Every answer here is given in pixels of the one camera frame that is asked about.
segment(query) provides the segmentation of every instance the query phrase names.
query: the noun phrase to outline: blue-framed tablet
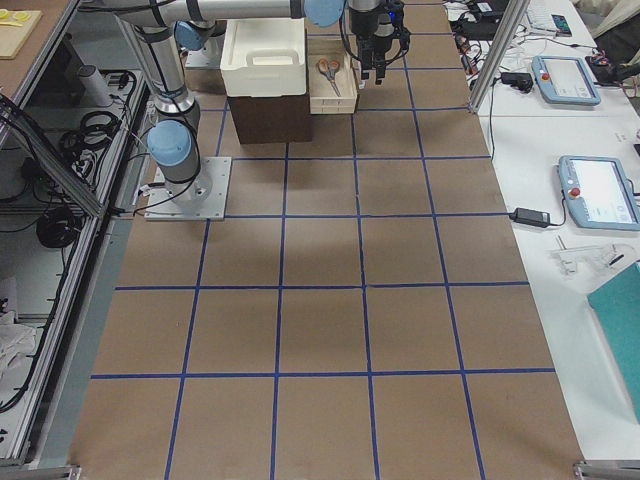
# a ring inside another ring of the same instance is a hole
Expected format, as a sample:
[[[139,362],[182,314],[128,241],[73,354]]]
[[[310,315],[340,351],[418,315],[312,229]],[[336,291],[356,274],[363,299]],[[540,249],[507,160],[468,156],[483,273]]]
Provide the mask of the blue-framed tablet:
[[[640,230],[640,210],[617,158],[563,156],[560,184],[576,225],[609,230]]]
[[[548,103],[598,105],[596,90],[587,65],[581,58],[533,57],[533,76],[542,97]]]

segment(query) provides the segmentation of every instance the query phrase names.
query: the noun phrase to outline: black headphones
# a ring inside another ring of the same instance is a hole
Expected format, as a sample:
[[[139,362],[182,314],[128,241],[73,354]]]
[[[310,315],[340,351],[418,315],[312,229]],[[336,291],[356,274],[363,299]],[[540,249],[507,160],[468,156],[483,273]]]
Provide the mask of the black headphones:
[[[75,242],[81,228],[81,219],[69,207],[58,207],[38,219],[36,235],[47,248],[64,248]]]

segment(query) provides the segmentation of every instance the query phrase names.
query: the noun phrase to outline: blue joint cap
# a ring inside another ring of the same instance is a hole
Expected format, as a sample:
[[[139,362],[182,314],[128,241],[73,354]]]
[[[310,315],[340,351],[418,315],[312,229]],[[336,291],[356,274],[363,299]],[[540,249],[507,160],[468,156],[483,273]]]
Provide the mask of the blue joint cap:
[[[342,17],[344,0],[305,0],[304,13],[319,27],[328,27]]]
[[[202,50],[207,38],[203,38],[201,32],[189,22],[176,22],[176,41],[192,52]]]
[[[149,131],[147,146],[163,167],[175,167],[191,153],[193,140],[189,129],[175,120],[164,120]]]

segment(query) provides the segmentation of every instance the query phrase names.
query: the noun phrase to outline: keyboard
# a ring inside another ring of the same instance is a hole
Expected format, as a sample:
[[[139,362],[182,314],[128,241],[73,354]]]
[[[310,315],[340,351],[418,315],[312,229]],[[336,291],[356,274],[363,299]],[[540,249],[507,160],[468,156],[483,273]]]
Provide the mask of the keyboard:
[[[525,18],[529,31],[536,35],[555,36],[558,31],[544,0],[531,0]]]

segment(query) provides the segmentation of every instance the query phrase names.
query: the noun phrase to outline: brown table surface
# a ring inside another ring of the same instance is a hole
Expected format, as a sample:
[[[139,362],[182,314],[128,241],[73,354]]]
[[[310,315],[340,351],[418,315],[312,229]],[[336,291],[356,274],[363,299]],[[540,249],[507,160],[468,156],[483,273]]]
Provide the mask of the brown table surface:
[[[0,60],[1,92],[15,103],[20,105],[25,100],[29,91],[26,84],[39,77],[38,69],[49,56],[40,53],[45,47],[53,48],[57,44],[51,43],[50,39],[58,31],[58,25],[70,17],[71,7],[77,3],[78,0],[0,0],[0,8],[42,11],[42,18],[16,58]]]

